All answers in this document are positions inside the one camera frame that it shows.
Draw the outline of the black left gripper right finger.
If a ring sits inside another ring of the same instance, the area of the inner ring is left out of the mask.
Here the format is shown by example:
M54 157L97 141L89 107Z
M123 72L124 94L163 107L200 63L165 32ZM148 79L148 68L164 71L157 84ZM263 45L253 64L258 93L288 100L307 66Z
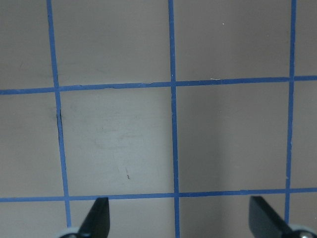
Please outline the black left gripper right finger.
M292 230L261 196L249 200L249 229L255 238L296 238Z

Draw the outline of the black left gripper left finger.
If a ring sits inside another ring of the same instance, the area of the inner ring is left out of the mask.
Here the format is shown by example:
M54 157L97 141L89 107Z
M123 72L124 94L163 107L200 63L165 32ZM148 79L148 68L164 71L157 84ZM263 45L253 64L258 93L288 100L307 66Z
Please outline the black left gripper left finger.
M107 238L110 231L109 201L97 198L80 226L78 238Z

